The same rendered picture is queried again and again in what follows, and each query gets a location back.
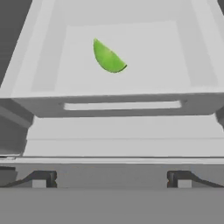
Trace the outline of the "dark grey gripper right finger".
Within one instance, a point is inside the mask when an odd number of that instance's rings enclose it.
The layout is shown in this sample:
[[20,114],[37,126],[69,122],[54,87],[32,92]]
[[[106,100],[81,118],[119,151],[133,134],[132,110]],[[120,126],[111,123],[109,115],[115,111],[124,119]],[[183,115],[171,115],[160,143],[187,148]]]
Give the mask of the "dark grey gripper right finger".
[[222,188],[222,185],[199,178],[191,171],[168,171],[168,188]]

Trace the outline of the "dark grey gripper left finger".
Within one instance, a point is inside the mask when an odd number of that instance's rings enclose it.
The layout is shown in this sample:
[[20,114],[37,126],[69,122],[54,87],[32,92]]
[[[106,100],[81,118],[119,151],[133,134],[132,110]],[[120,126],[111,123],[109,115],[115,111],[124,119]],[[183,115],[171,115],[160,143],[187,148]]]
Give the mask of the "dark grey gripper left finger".
[[56,171],[33,171],[25,178],[11,182],[5,187],[17,188],[56,188]]

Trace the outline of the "green lemon wedge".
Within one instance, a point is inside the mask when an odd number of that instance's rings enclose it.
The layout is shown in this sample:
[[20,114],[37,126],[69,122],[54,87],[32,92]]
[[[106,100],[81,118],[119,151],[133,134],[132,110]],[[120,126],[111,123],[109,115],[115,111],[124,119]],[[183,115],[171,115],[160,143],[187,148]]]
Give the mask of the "green lemon wedge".
[[97,38],[94,39],[93,49],[96,61],[107,72],[120,73],[127,67],[127,64],[115,52]]

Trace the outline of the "white fridge drawer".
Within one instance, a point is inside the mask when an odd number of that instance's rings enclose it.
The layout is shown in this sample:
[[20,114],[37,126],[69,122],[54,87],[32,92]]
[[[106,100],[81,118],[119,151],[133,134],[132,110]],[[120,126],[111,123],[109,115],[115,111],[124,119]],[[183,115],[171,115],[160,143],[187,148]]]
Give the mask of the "white fridge drawer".
[[[94,39],[127,67],[104,70]],[[195,116],[224,107],[218,0],[33,0],[3,84],[38,117]],[[64,110],[65,103],[174,102],[181,108]]]

